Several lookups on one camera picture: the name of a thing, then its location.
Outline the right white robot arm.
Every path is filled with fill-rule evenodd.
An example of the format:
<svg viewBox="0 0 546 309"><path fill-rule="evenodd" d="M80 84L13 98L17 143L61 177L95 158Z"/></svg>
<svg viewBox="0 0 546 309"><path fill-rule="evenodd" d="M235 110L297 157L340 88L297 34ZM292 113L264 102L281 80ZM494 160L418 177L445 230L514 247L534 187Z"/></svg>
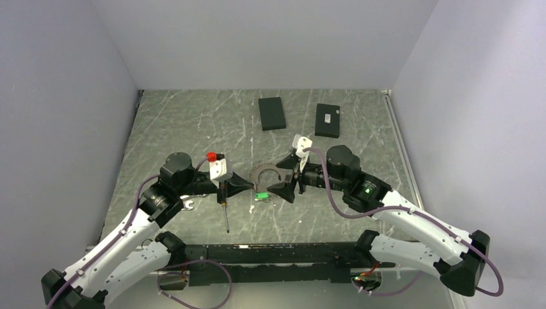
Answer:
<svg viewBox="0 0 546 309"><path fill-rule="evenodd" d="M391 185L364 172L358 156L345 145L332 146L323 155L314 147L293 150L277 163L290 169L285 181L267 191L293 203L295 190L326 190L334 211L346 219L369 217L392 224L414 238L393 239L374 230L364 231L355 244L355 260L362 267L396 263L439 278L451 291L467 297L476 292L498 296L478 286L488 258L490 237L481 230L458 229L412 204Z"/></svg>

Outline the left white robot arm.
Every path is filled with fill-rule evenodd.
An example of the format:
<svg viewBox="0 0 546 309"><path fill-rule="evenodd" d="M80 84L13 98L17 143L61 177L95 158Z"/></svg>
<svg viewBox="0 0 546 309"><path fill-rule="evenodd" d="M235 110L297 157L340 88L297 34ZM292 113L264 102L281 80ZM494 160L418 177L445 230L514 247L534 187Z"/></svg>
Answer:
<svg viewBox="0 0 546 309"><path fill-rule="evenodd" d="M229 197L253 187L224 154L208 153L197 166L187 153L170 154L158 175L140 184L131 210L114 230L74 264L42 277L47 308L105 308L149 272L179 269L188 261L186 244L161 228L189 198L215 194L225 207Z"/></svg>

